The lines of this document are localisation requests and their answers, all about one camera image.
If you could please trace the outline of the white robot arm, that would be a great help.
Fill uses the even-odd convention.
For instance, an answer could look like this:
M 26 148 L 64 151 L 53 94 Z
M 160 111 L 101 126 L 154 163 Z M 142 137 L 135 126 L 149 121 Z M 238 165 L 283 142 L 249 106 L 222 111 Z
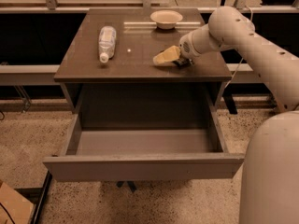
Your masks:
M 234 49 L 284 111 L 251 137 L 242 172 L 239 224 L 299 224 L 299 59 L 255 32 L 233 7 L 219 7 L 208 24 L 153 58 L 157 65 Z

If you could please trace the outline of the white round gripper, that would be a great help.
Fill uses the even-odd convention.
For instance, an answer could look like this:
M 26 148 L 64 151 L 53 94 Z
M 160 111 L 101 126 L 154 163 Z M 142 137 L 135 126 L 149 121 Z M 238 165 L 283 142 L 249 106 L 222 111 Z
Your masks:
M 168 63 L 176 62 L 180 55 L 185 58 L 193 59 L 202 54 L 200 49 L 201 33 L 192 31 L 184 35 L 179 40 L 179 47 L 172 46 L 153 57 L 153 63 L 158 66 L 165 66 Z

